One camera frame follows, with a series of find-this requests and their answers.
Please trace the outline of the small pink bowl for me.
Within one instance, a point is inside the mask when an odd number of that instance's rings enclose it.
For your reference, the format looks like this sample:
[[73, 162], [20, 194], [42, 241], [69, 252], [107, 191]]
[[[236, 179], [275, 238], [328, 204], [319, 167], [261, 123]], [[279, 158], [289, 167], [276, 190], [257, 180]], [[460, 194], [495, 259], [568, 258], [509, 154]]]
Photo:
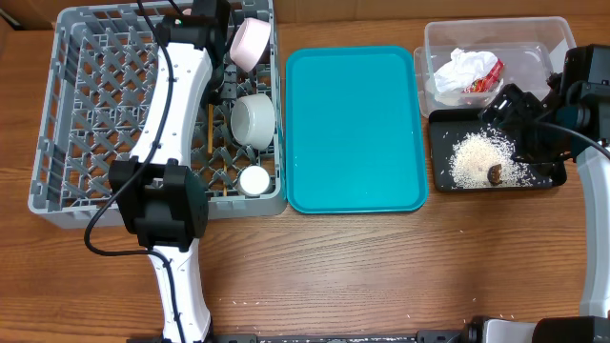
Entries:
[[245, 18], [230, 47], [232, 61], [244, 71], [251, 71], [269, 42], [272, 26], [256, 18]]

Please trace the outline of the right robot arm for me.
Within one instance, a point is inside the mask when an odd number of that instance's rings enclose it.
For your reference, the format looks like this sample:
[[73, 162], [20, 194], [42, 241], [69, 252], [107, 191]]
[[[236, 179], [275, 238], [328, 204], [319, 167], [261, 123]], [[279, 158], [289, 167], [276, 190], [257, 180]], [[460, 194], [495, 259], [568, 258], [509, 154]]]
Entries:
[[543, 99], [504, 86], [481, 121], [515, 141], [516, 160], [536, 167], [572, 159], [586, 216], [587, 266], [579, 315], [536, 323], [480, 316], [463, 342], [606, 342], [609, 339], [609, 48], [591, 44], [565, 54]]

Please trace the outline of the grey bowl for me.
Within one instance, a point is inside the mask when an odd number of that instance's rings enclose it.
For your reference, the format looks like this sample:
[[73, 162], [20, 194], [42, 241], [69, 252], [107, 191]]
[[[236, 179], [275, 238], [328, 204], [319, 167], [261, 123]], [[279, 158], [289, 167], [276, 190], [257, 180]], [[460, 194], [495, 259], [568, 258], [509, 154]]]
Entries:
[[275, 133], [275, 109], [264, 93], [246, 95], [235, 101], [231, 114], [231, 131], [242, 146], [264, 151]]

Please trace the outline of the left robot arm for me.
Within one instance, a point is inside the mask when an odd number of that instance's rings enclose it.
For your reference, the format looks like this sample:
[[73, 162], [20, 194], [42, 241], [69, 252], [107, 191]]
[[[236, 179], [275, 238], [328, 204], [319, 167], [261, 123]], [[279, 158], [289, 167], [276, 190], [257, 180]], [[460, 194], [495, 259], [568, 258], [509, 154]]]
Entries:
[[223, 83], [231, 14], [226, 1], [196, 1], [191, 13], [168, 14], [153, 28], [157, 74], [145, 127], [109, 171], [125, 227], [155, 270], [164, 342], [212, 336], [198, 267], [209, 205], [191, 151], [201, 105]]

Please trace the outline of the wooden chopstick with markings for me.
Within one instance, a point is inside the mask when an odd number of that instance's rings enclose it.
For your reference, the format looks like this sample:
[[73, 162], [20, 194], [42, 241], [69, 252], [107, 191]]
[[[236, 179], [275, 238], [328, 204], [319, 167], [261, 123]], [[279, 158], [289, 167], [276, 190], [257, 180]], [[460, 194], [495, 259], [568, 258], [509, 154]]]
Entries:
[[223, 121], [223, 124], [221, 126], [221, 130], [223, 132], [223, 138], [222, 138], [222, 159], [223, 159], [223, 196], [227, 196], [228, 195], [228, 187], [227, 187], [227, 182], [226, 182], [226, 178], [228, 177], [227, 171], [228, 171], [228, 166], [227, 166], [227, 161], [226, 161], [226, 156], [225, 153], [228, 151], [227, 150], [227, 136], [225, 134], [225, 130], [227, 129], [227, 122], [226, 120]]

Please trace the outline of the white rice pile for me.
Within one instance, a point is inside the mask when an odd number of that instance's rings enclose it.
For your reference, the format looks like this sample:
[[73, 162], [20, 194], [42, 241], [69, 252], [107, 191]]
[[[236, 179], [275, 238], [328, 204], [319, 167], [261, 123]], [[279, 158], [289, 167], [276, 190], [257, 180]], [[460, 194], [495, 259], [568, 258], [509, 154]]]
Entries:
[[[439, 187], [443, 191], [474, 191], [514, 188], [549, 188], [550, 177], [540, 175], [531, 165], [512, 159], [514, 141], [496, 129], [479, 129], [460, 134], [455, 143], [449, 142], [449, 132], [443, 134], [448, 153], [436, 153]], [[492, 186], [488, 170], [502, 165], [502, 183]]]

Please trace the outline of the red snack wrapper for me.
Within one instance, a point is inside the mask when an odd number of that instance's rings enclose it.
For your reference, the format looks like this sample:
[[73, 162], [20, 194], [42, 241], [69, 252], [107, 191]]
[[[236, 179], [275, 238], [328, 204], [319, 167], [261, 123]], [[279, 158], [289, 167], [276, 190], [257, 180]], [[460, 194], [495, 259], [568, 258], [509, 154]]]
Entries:
[[504, 69], [504, 64], [501, 60], [498, 60], [491, 70], [482, 78], [475, 80], [469, 85], [464, 92], [487, 92], [489, 91], [500, 79], [501, 73]]

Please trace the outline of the white cup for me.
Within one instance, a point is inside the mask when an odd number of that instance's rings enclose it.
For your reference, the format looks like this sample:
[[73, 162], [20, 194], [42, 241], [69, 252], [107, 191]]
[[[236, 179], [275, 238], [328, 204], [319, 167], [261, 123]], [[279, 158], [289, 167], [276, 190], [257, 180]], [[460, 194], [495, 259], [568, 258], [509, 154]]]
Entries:
[[250, 166], [241, 172], [236, 187], [246, 196], [257, 197], [271, 187], [271, 177], [262, 167]]

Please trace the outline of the brown food scrap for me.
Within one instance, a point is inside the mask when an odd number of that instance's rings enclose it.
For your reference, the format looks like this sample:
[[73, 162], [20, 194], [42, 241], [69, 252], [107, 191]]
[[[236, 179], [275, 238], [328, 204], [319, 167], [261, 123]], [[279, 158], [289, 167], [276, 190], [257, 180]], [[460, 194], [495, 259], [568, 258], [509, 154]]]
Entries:
[[492, 186], [498, 186], [502, 183], [501, 179], [502, 165], [496, 164], [487, 172], [487, 179]]

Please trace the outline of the white napkin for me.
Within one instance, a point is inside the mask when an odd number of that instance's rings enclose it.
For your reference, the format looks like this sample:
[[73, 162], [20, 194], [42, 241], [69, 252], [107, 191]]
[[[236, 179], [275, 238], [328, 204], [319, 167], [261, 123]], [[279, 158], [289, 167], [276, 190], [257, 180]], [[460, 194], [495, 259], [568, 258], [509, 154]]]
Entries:
[[451, 52], [451, 60], [434, 73], [436, 88], [439, 92], [464, 92], [475, 80], [484, 77], [498, 60], [490, 51], [456, 48]]

